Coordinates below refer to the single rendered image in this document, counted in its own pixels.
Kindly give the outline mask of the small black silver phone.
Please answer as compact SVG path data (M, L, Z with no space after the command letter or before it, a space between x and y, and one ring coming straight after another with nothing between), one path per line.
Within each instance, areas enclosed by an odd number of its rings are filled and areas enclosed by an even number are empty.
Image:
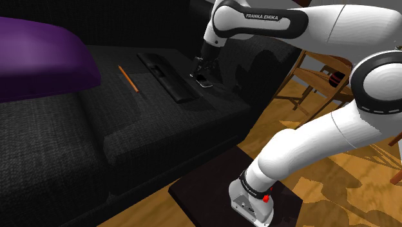
M202 87L202 88L209 88L212 87L213 84L212 82L208 81L203 75L197 75L195 77L196 82Z

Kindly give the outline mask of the black remote control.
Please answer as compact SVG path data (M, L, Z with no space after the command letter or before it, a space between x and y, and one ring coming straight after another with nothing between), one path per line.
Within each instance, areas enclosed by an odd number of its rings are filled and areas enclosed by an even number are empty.
M165 57L152 53L139 53L137 56L176 103L190 102L203 96L179 75Z

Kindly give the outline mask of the orange pencil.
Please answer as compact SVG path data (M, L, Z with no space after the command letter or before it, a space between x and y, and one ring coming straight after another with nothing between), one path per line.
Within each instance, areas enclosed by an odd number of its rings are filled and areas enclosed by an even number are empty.
M136 93L139 93L139 89L135 86L135 84L132 82L132 80L129 78L128 74L124 71L124 69L118 65L118 68L120 70L120 72L123 74L123 76L126 78L126 80L128 81L128 83L131 85L131 87L134 89L134 91Z

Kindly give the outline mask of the black fabric sofa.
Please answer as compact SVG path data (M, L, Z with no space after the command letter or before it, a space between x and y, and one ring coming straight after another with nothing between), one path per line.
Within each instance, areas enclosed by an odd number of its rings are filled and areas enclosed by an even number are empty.
M230 39L214 85L182 104L137 56L160 54L187 79L210 8L206 0L0 0L0 17L75 34L102 79L77 93L0 103L0 227L96 227L245 138L298 48Z

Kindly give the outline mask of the wooden chair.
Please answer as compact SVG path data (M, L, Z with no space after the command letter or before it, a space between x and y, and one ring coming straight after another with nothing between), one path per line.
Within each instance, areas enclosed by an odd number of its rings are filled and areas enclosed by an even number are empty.
M323 63L323 68L320 71L302 68L303 60L307 56ZM302 126L303 124L313 120L332 101L340 101L341 104L339 104L337 108L341 108L343 105L351 102L354 99L352 90L348 87L351 71L352 63L344 58L332 55L316 54L303 50L293 68L280 85L279 89L277 89L276 93L274 94L274 98L288 100L294 105L294 110L301 110L305 114L305 118L299 124ZM345 76L338 81L338 85L336 87L333 87L330 85L329 81L330 76L335 72L342 73ZM308 87L300 97L280 96L279 93L281 90L294 76L307 83ZM308 112L302 107L302 102L312 91L323 94L325 96L325 101L319 104L318 107L313 111Z

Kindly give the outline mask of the dark red black ball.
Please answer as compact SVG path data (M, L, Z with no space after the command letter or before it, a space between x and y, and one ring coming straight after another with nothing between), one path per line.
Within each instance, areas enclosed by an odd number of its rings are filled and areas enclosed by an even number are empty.
M329 76L329 84L330 84L332 87L336 88L336 87L340 84L341 80L342 80L344 77L345 77L345 74L343 74L343 73L341 73L341 72L334 72L333 74L331 74L331 75Z

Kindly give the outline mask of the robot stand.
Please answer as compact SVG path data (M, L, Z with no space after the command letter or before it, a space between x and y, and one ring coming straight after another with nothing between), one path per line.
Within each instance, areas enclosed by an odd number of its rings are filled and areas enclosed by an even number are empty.
M253 159L235 146L181 177L169 193L196 227L256 227L231 207L229 184ZM296 227L303 200L280 181L273 185L268 227Z

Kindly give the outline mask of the purple cushion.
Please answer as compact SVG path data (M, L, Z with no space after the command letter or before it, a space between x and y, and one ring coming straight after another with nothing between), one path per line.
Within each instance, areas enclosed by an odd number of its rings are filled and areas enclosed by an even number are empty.
M100 85L86 45L55 25L0 17L0 103Z

